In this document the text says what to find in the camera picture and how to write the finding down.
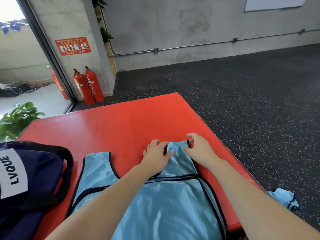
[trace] concrete wall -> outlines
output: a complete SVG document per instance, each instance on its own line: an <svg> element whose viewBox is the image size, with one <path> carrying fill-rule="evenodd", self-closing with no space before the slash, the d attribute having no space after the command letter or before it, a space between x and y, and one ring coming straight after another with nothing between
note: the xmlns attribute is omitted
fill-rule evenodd
<svg viewBox="0 0 320 240"><path fill-rule="evenodd" d="M29 3L77 98L80 100L81 96L72 78L72 69L84 73L84 66L96 72L105 96L112 95L114 80L101 34L97 32L99 28L91 0L29 0ZM91 53L61 56L54 40L84 36Z"/></svg>
<svg viewBox="0 0 320 240"><path fill-rule="evenodd" d="M0 83L51 79L49 65L29 26L0 32Z"/></svg>
<svg viewBox="0 0 320 240"><path fill-rule="evenodd" d="M246 12L246 0L105 0L117 53L279 35L320 28L320 0L300 8ZM118 71L320 43L320 32L115 57Z"/></svg>

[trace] hand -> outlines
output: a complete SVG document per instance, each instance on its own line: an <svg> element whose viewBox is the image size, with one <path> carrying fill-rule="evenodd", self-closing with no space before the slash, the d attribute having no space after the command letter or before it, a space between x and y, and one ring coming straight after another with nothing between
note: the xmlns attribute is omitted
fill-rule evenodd
<svg viewBox="0 0 320 240"><path fill-rule="evenodd" d="M143 159L141 166L147 171L150 177L161 172L168 164L169 159L174 155L173 152L168 152L163 156L164 148L169 144L168 141L160 142L153 140L148 145L148 148L143 151Z"/></svg>
<svg viewBox="0 0 320 240"><path fill-rule="evenodd" d="M194 142L193 148L185 147L184 150L198 164L209 168L216 159L220 159L212 150L209 142L197 133L189 133L186 135L189 142Z"/></svg>

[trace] crumpled blue vest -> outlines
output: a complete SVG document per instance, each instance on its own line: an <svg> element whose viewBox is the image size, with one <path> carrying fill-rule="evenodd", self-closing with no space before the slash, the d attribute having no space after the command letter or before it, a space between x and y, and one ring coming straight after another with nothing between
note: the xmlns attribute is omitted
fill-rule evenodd
<svg viewBox="0 0 320 240"><path fill-rule="evenodd" d="M171 142L174 156L166 168L138 191L112 240L226 239L225 219L209 183L198 175L183 148L188 141ZM111 153L93 153L83 169L67 217L119 180Z"/></svg>

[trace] green plant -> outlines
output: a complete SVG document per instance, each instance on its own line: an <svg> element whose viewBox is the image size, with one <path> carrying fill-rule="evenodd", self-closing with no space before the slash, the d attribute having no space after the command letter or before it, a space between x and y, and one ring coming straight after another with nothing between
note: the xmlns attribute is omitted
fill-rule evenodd
<svg viewBox="0 0 320 240"><path fill-rule="evenodd" d="M109 34L104 28L100 28L100 32L101 32L102 39L103 39L104 43L107 43L107 42L109 42L110 40L113 39L111 34Z"/></svg>
<svg viewBox="0 0 320 240"><path fill-rule="evenodd" d="M0 120L0 142L15 141L21 132L34 120L39 119L39 115L45 115L38 112L38 108L33 103L14 104L14 110L6 113Z"/></svg>
<svg viewBox="0 0 320 240"><path fill-rule="evenodd" d="M103 5L108 5L104 0L91 0L94 7L99 6L104 9Z"/></svg>

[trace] fire extinguisher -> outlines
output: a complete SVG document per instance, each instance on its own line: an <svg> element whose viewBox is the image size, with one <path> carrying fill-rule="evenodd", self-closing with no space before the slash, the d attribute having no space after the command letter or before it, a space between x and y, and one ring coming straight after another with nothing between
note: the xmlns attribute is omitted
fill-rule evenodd
<svg viewBox="0 0 320 240"><path fill-rule="evenodd" d="M94 97L92 96L92 93L90 91L89 85L87 84L85 76L80 72L78 72L77 69L73 69L73 70L74 70L73 79L77 84L77 87L81 93L84 103L86 105L94 104Z"/></svg>
<svg viewBox="0 0 320 240"><path fill-rule="evenodd" d="M101 102L104 100L103 93L95 72L91 71L87 66L85 67L85 78L91 88L91 92L94 96L96 102Z"/></svg>
<svg viewBox="0 0 320 240"><path fill-rule="evenodd" d="M66 94L66 91L64 90L62 84L60 83L60 81L58 80L56 73L54 72L54 70L52 69L52 67L47 66L51 69L51 77L54 80L54 82L56 83L56 85L58 86L62 96L64 97L65 100L69 100L68 95Z"/></svg>

